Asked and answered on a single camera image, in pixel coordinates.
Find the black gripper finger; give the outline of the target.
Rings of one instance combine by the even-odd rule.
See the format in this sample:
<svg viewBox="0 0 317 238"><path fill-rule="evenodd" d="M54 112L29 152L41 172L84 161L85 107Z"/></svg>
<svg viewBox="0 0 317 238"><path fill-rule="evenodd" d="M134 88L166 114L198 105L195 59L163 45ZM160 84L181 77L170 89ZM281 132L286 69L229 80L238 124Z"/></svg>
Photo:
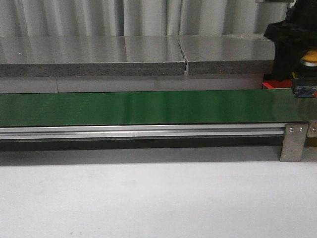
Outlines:
<svg viewBox="0 0 317 238"><path fill-rule="evenodd" d="M275 42L275 55L272 68L272 75L277 80L284 80L291 77L291 72L299 63L301 48L296 44L287 42Z"/></svg>

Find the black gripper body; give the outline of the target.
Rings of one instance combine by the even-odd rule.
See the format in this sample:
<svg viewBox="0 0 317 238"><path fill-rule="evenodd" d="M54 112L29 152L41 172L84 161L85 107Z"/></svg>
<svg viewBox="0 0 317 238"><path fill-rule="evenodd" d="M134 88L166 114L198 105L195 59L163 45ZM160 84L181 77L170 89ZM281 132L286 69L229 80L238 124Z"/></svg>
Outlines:
<svg viewBox="0 0 317 238"><path fill-rule="evenodd" d="M287 10L285 19L267 26L264 36L277 47L288 47L295 51L317 48L317 2L297 0Z"/></svg>

